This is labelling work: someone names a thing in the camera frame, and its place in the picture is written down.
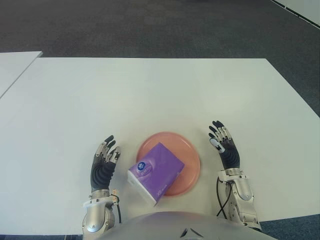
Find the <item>purple tissue box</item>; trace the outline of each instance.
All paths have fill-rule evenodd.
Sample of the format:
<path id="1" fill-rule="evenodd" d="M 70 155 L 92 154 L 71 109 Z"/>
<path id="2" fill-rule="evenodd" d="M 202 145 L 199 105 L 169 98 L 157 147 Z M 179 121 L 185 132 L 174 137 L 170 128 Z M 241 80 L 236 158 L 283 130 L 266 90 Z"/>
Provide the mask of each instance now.
<path id="1" fill-rule="evenodd" d="M 158 143 L 128 170 L 128 182 L 147 202 L 156 205 L 184 166 L 162 143 Z"/>

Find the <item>white table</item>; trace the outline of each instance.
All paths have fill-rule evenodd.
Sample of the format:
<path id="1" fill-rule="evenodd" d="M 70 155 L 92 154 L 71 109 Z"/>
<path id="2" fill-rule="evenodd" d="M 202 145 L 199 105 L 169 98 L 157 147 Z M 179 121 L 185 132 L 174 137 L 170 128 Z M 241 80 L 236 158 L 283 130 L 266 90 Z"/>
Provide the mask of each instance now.
<path id="1" fill-rule="evenodd" d="M 98 144 L 122 147 L 111 187 L 123 220 L 156 211 L 216 214 L 217 151 L 208 126 L 229 128 L 260 221 L 320 212 L 320 121 L 265 59 L 38 58 L 0 100 L 2 234 L 81 234 Z M 195 187 L 156 207 L 127 184 L 140 144 L 188 138 Z"/>
<path id="2" fill-rule="evenodd" d="M 0 99 L 27 67 L 41 55 L 41 51 L 0 53 Z"/>

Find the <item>tissue box logo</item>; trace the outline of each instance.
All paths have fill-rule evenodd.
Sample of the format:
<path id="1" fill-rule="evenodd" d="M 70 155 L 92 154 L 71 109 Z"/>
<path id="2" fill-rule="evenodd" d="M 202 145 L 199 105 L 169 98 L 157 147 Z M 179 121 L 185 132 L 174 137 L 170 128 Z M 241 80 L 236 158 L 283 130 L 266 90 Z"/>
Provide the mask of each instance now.
<path id="1" fill-rule="evenodd" d="M 142 161 L 142 162 L 139 162 L 137 168 L 139 171 L 142 171 L 144 168 L 145 168 L 146 164 Z"/>

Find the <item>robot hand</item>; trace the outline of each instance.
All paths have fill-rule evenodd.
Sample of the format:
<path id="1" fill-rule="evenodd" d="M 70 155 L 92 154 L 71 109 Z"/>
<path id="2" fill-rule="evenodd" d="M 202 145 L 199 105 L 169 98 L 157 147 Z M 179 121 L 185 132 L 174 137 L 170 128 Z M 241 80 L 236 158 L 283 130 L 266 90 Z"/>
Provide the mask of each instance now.
<path id="1" fill-rule="evenodd" d="M 115 144 L 114 136 L 109 136 L 99 145 L 93 157 L 90 178 L 91 195 L 89 200 L 83 204 L 83 207 L 86 208 L 86 215 L 82 221 L 84 240 L 96 239 L 115 225 L 115 215 L 112 209 L 114 205 L 117 206 L 121 223 L 119 197 L 110 194 L 109 191 L 109 184 L 120 157 L 118 146 L 111 150 Z"/>
<path id="2" fill-rule="evenodd" d="M 234 222 L 243 223 L 245 226 L 261 231 L 256 210 L 254 208 L 254 195 L 248 182 L 248 178 L 240 169 L 240 157 L 235 143 L 220 121 L 213 121 L 209 126 L 210 143 L 219 151 L 224 170 L 218 172 L 216 181 L 216 194 L 220 212 L 224 218 Z M 225 183 L 227 200 L 222 205 L 219 197 L 218 183 Z M 228 217 L 224 207 L 228 204 Z"/>
<path id="3" fill-rule="evenodd" d="M 240 167 L 240 157 L 228 129 L 220 121 L 213 121 L 209 126 L 210 143 L 219 151 L 224 169 Z"/>
<path id="4" fill-rule="evenodd" d="M 114 136 L 111 135 L 99 145 L 94 154 L 91 168 L 92 191 L 109 189 L 111 177 L 121 154 L 118 146 L 110 151 L 115 144 Z"/>

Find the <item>robot finger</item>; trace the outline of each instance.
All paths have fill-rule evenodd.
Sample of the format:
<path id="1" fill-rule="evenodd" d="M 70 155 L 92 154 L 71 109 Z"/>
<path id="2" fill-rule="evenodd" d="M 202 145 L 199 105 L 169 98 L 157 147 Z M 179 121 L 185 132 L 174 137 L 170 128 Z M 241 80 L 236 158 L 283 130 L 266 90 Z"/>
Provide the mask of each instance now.
<path id="1" fill-rule="evenodd" d="M 113 139 L 114 139 L 114 136 L 113 136 L 113 135 L 107 137 L 107 138 L 98 146 L 97 150 L 95 151 L 95 156 L 96 156 L 96 157 L 99 157 L 99 155 L 100 155 L 101 153 L 103 153 L 103 151 L 104 151 L 104 149 L 106 148 L 106 146 L 108 145 L 108 143 L 109 143 L 110 141 L 112 141 Z"/>
<path id="2" fill-rule="evenodd" d="M 220 142 L 216 138 L 210 138 L 210 143 L 219 151 L 219 153 L 222 154 L 225 152 L 225 148 L 220 144 Z"/>
<path id="3" fill-rule="evenodd" d="M 108 152 L 109 152 L 109 150 L 110 150 L 115 144 L 116 144 L 116 141 L 113 140 L 113 141 L 111 141 L 108 145 L 105 145 L 105 146 L 103 147 L 103 150 L 102 150 L 102 155 L 103 155 L 104 157 L 106 157 L 107 154 L 108 154 Z"/>
<path id="4" fill-rule="evenodd" d="M 224 135 L 229 139 L 231 140 L 232 137 L 231 137 L 231 134 L 230 132 L 228 131 L 228 129 L 225 127 L 225 125 L 220 122 L 220 121 L 216 121 L 216 123 L 219 125 L 219 127 L 222 129 L 222 131 L 224 132 Z"/>
<path id="5" fill-rule="evenodd" d="M 209 126 L 209 129 L 213 132 L 214 138 L 218 139 L 219 142 L 222 142 L 222 136 L 218 130 L 216 130 L 213 126 Z"/>
<path id="6" fill-rule="evenodd" d="M 222 127 L 222 130 L 224 131 L 226 137 L 227 137 L 229 140 L 232 140 L 231 134 L 230 134 L 230 132 L 228 131 L 228 129 L 227 129 L 225 126 Z"/>
<path id="7" fill-rule="evenodd" d="M 218 129 L 222 140 L 226 140 L 227 139 L 227 134 L 225 133 L 225 131 L 223 130 L 224 125 L 222 124 L 222 122 L 220 121 L 213 121 L 212 124 Z"/>
<path id="8" fill-rule="evenodd" d="M 121 151 L 120 151 L 120 147 L 117 146 L 115 149 L 113 149 L 106 157 L 106 163 L 107 162 L 111 162 L 111 163 L 114 163 L 116 164 L 117 161 L 118 161 L 118 158 L 120 157 L 121 155 Z"/>

